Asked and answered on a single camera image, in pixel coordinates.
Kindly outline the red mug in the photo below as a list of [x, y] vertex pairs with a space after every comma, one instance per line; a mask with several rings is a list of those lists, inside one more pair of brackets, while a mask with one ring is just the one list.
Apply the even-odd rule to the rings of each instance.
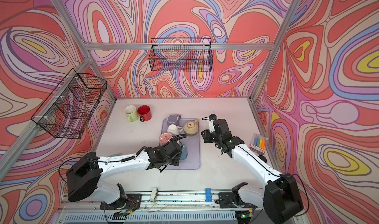
[[149, 121], [152, 118], [151, 109], [148, 105], [142, 105], [137, 109], [141, 122]]

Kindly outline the light green mug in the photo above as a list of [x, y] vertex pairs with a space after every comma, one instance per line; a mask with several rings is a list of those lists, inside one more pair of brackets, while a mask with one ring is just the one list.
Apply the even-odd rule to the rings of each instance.
[[135, 122], [139, 120], [139, 114], [137, 113], [137, 108], [134, 105], [129, 105], [125, 107], [124, 113], [126, 114], [127, 120], [129, 122]]

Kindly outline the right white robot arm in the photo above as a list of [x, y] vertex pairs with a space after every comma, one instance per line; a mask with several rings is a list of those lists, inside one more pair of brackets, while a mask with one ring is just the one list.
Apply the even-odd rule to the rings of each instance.
[[265, 211], [275, 224], [283, 224], [304, 209], [297, 181], [293, 175], [273, 169], [239, 137], [233, 136], [225, 119], [215, 115], [204, 118], [209, 128], [202, 131], [204, 143], [213, 143], [221, 154], [227, 154], [240, 163], [261, 185], [254, 188], [247, 183], [235, 187], [242, 203], [252, 204]]

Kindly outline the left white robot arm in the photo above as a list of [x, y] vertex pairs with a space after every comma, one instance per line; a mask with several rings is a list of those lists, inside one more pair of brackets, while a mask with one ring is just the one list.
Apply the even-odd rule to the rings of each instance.
[[168, 166], [179, 166], [184, 138], [186, 134], [175, 135], [162, 146], [144, 146], [131, 155], [99, 157], [95, 152], [86, 154], [66, 172], [68, 200], [78, 202], [93, 198], [102, 202], [102, 210], [126, 209], [130, 199], [123, 186], [111, 184], [106, 179], [130, 171], [158, 169], [163, 172]]

